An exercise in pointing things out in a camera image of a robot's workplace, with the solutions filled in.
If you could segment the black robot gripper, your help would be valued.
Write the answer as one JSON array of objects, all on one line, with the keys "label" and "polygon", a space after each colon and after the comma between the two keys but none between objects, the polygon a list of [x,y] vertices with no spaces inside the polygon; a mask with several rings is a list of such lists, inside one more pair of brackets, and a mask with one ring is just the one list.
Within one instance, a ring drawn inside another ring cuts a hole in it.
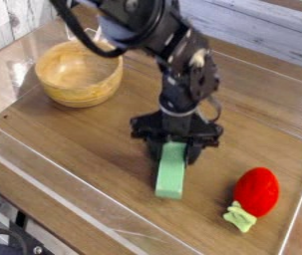
[{"label": "black robot gripper", "polygon": [[131,119],[132,137],[147,142],[151,161],[159,164],[162,147],[170,142],[186,143],[185,160],[194,164],[203,148],[218,146],[223,129],[205,120],[198,113],[173,117],[162,111]]}]

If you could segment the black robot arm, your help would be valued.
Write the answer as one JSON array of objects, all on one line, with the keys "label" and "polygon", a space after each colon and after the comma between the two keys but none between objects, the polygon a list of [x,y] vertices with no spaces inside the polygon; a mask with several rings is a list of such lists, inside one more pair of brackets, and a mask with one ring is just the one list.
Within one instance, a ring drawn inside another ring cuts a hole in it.
[{"label": "black robot arm", "polygon": [[87,49],[104,58],[140,50],[154,57],[162,73],[159,110],[131,119],[132,136],[148,143],[154,158],[161,158],[167,142],[181,142],[183,162],[193,164],[222,135],[217,119],[198,113],[201,102],[213,99],[219,86],[207,39],[182,17],[178,0],[79,1],[102,13],[99,25],[112,50],[90,38],[64,1],[50,0]]}]

